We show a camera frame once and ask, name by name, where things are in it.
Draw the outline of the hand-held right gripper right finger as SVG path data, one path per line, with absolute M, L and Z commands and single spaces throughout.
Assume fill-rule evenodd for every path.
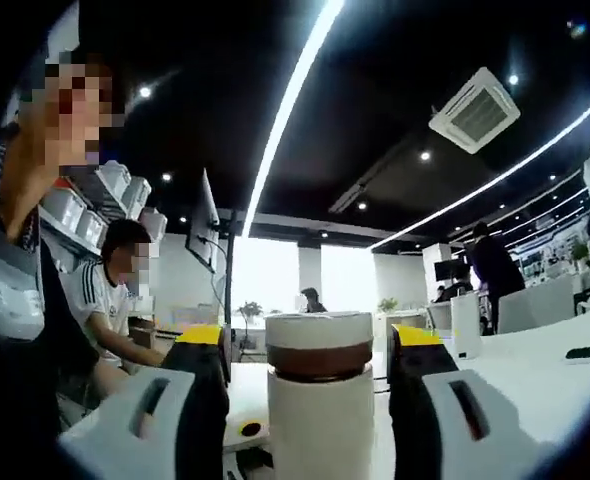
M 543 396 L 553 364 L 522 333 L 484 337 L 462 359 L 452 341 L 397 324 L 387 355 L 395 479 L 521 479 L 569 430 Z

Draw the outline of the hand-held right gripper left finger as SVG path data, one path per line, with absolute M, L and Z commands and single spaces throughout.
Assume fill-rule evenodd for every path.
M 224 479 L 231 333 L 190 325 L 162 365 L 144 367 L 63 433 L 84 479 Z

